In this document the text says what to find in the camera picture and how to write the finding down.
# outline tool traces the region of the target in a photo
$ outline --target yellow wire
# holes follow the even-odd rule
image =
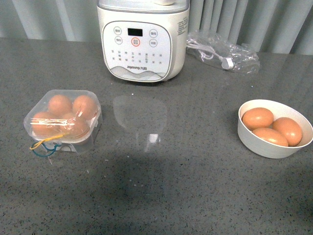
[[[42,141],[39,141],[39,142],[35,143],[34,146],[33,146],[33,147],[30,147],[29,149],[30,149],[30,150],[34,150],[34,149],[38,148],[42,143],[47,142],[47,141],[51,141],[51,140],[55,140],[55,139],[62,138],[64,135],[65,135],[65,134],[60,134],[60,135],[57,135],[57,136],[52,136],[52,137],[46,138],[46,139],[44,139],[44,140],[42,140]]]

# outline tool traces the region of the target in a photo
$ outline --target appliance lid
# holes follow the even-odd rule
[[[161,5],[160,2],[174,3]],[[187,10],[189,8],[189,0],[99,0],[98,7],[111,11],[170,14]]]

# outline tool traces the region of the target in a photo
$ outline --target digital display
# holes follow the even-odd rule
[[[138,28],[128,28],[128,36],[138,36],[138,37],[142,37],[142,29],[138,29]]]

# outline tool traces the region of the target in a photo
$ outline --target clear plastic egg box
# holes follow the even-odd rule
[[[45,142],[47,148],[59,145],[57,151],[78,154],[93,147],[101,124],[99,100],[85,90],[51,90],[24,119],[24,127],[35,141],[54,138]]]

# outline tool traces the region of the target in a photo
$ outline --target brand logo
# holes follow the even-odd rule
[[[136,66],[127,66],[128,69],[135,69],[135,70],[147,70],[147,67],[136,67]]]

